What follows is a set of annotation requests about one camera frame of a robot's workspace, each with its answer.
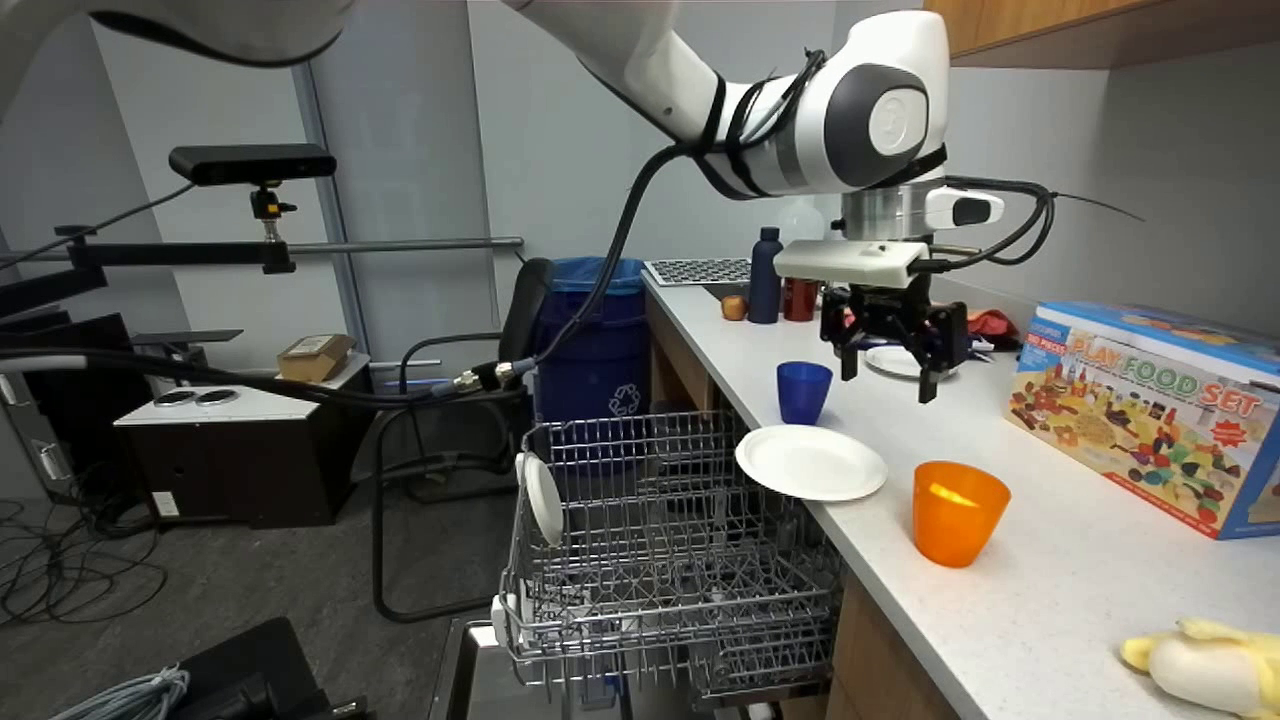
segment equipment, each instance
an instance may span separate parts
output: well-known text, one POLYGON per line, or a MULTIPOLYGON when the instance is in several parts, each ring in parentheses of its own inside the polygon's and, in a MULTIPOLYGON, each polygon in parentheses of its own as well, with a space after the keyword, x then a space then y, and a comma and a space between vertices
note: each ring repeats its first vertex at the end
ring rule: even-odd
MULTIPOLYGON (((709 184, 731 201, 852 198, 845 240, 794 243, 777 257, 780 275, 829 284, 829 309, 839 318, 824 326, 824 340, 831 340, 845 380, 855 377, 855 349, 877 333, 919 360, 919 401, 932 401, 938 377, 966 360, 969 338, 966 304, 930 304, 930 275, 983 259, 1023 263, 1052 229, 1058 191, 942 174, 949 38, 932 11, 862 20, 831 57, 808 54, 794 78, 731 83, 671 33, 682 0, 509 4, 676 142, 646 166, 631 191, 646 191, 665 159, 694 155, 709 184), (1036 210, 994 250, 944 259, 932 233, 1001 221, 1005 206, 994 191, 1023 191, 1036 210), (1001 257, 1036 226, 1034 250, 1001 257)), ((73 11, 237 63, 295 63, 335 39, 347 8, 354 0, 0 0, 0 110, 41 38, 73 11)), ((642 198, 626 210, 598 297, 618 270, 637 206, 642 198)))

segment blue cup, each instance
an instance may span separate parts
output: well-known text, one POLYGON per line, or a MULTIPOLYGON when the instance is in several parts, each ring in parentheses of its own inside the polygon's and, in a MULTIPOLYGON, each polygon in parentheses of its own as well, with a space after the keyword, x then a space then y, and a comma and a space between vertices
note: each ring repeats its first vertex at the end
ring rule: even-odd
POLYGON ((783 424, 816 424, 824 417, 831 387, 831 368, 824 365, 780 365, 777 368, 777 403, 783 407, 783 424))

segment metal basket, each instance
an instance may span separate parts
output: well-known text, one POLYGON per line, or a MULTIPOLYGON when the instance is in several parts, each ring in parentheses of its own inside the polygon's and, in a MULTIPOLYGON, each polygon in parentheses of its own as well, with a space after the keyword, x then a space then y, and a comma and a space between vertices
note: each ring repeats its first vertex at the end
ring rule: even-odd
POLYGON ((524 683, 667 677, 696 699, 829 680, 839 557, 808 508, 742 477, 731 413, 541 424, 564 499, 547 548, 521 491, 495 598, 524 683))

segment office chair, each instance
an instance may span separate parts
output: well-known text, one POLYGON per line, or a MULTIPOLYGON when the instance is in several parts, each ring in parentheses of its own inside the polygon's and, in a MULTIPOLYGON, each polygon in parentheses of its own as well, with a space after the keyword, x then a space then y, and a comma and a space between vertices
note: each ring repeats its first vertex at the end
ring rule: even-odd
MULTIPOLYGON (((499 360, 533 355, 537 353, 537 318, 547 299, 547 275, 552 275, 552 259, 543 259, 543 257, 521 263, 518 289, 511 289, 511 309, 509 309, 509 319, 499 333, 455 333, 455 338, 417 340, 402 355, 402 368, 397 368, 402 398, 409 391, 412 355, 419 355, 429 349, 495 343, 499 360)), ((397 420, 402 417, 386 420, 386 429, 372 440, 376 464, 386 464, 386 440, 397 420)), ((521 448, 521 431, 527 431, 527 424, 533 424, 533 398, 521 386, 521 387, 509 387, 506 398, 495 398, 493 403, 419 407, 419 413, 409 413, 404 420, 412 429, 417 460, 372 477, 372 599, 376 599, 380 615, 402 619, 402 623, 484 609, 488 598, 455 599, 455 603, 442 603, 442 609, 419 609, 419 611, 402 611, 387 603, 387 592, 386 592, 386 481, 409 473, 412 481, 449 483, 462 468, 484 468, 506 481, 478 483, 478 490, 449 490, 435 496, 417 496, 412 491, 417 483, 409 483, 409 496, 419 505, 462 505, 462 499, 518 491, 511 460, 521 448)))

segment floor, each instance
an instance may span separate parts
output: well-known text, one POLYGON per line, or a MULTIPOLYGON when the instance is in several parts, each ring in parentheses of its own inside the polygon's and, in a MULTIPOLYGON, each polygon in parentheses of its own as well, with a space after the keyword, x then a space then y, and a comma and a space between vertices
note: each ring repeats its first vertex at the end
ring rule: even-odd
MULTIPOLYGON (((0 615, 0 716, 52 716, 118 680, 180 664, 269 615, 291 619, 332 699, 370 698, 380 720, 429 716, 449 631, 463 619, 387 623, 372 609, 370 499, 370 483, 359 483, 341 519, 326 528, 168 528, 152 551, 152 565, 168 574, 162 598, 120 619, 5 623, 0 615)), ((509 551, 511 499, 506 491, 425 508, 397 491, 387 499, 387 599, 425 609, 488 598, 509 551)), ((41 525, 43 508, 29 505, 24 519, 41 525)), ((147 545, 152 536, 136 536, 100 545, 100 551, 139 557, 147 545)), ((156 582, 156 574, 133 568, 110 603, 139 599, 156 582)))

